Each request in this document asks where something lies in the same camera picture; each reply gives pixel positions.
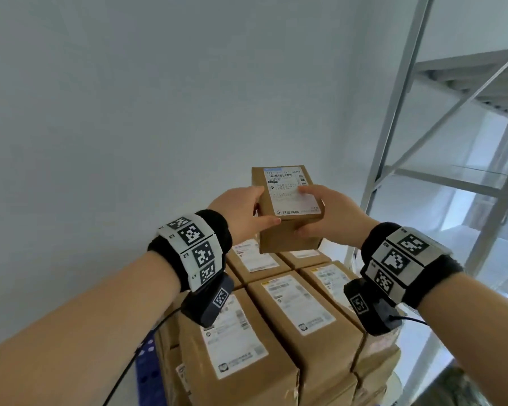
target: wristband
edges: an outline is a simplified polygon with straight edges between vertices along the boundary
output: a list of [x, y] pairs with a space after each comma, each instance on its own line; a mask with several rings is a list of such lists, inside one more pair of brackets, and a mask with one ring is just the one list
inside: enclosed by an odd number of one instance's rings
[[361, 275], [373, 282], [386, 300], [417, 308], [423, 297], [461, 266], [451, 251], [413, 228], [392, 222], [377, 225], [365, 240]]
[[198, 290], [225, 267], [232, 238], [225, 218], [216, 211], [184, 215], [160, 227], [158, 234], [147, 250], [173, 267], [181, 292]]

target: right hand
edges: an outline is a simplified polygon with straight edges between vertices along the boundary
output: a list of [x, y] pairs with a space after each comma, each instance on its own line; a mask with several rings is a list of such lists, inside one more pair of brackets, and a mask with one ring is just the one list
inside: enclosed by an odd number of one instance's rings
[[320, 198], [325, 205], [323, 219], [299, 228], [300, 237], [327, 238], [337, 244], [361, 248], [371, 230], [379, 224], [345, 194], [323, 185], [299, 186], [297, 190]]

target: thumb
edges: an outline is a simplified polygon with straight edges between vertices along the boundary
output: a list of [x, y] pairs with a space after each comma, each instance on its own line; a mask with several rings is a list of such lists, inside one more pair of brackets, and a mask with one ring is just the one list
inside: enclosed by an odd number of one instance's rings
[[306, 224], [301, 228], [298, 228], [295, 233], [301, 238], [321, 237], [321, 221], [313, 224]]
[[272, 226], [278, 225], [281, 223], [281, 219], [278, 217], [274, 217], [272, 215], [267, 215], [265, 217], [253, 217], [254, 218], [254, 229], [256, 232], [260, 232], [266, 230]]

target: forearm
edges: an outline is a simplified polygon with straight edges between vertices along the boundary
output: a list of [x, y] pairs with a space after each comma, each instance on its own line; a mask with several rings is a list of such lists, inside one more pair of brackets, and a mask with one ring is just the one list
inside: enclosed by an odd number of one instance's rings
[[179, 290], [171, 266], [147, 252], [3, 342], [0, 404], [103, 400]]
[[508, 299], [458, 273], [418, 310], [493, 405], [508, 406]]

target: white shipping label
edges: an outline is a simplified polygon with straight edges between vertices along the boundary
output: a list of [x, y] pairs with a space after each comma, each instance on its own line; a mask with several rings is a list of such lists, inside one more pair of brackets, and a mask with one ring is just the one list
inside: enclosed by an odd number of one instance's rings
[[234, 246], [233, 251], [241, 258], [241, 262], [243, 262], [243, 265], [249, 272], [262, 271], [279, 266], [270, 254], [259, 252], [258, 242], [255, 239], [248, 239], [242, 244]]
[[333, 315], [291, 275], [262, 285], [303, 336], [335, 321]]
[[338, 266], [330, 264], [322, 268], [315, 268], [312, 270], [312, 273], [323, 283], [337, 302], [352, 311], [354, 310], [343, 290], [344, 286], [350, 282], [350, 279]]
[[181, 363], [179, 366], [175, 368], [177, 375], [179, 376], [179, 379], [181, 380], [181, 383], [183, 383], [183, 388], [185, 389], [186, 394], [188, 395], [188, 399], [190, 401], [192, 400], [192, 391], [190, 390], [190, 385], [188, 384], [188, 381], [186, 380], [186, 374], [185, 374], [185, 364]]
[[297, 187], [308, 185], [303, 168], [264, 168], [265, 181], [277, 216], [319, 214], [316, 198], [300, 194]]
[[268, 355], [235, 295], [230, 295], [211, 327], [200, 329], [219, 379]]
[[320, 255], [320, 252], [314, 249], [307, 249], [304, 251], [291, 251], [290, 253], [296, 258], [309, 258]]

